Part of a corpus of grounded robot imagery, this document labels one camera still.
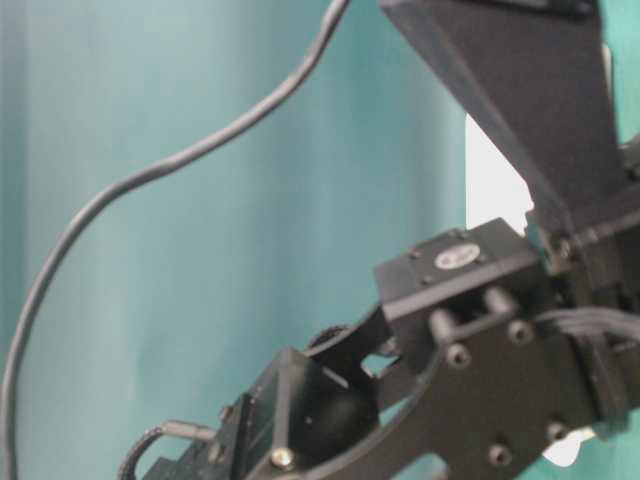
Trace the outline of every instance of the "teal background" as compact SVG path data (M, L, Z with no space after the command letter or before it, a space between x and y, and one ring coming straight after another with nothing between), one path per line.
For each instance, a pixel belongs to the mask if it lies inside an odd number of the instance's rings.
M270 91L326 4L0 0L3 353L76 210ZM25 359L21 478L113 478L145 429L215 426L280 347L357 320L374 265L464 224L463 120L375 1L354 1L282 110L78 242Z

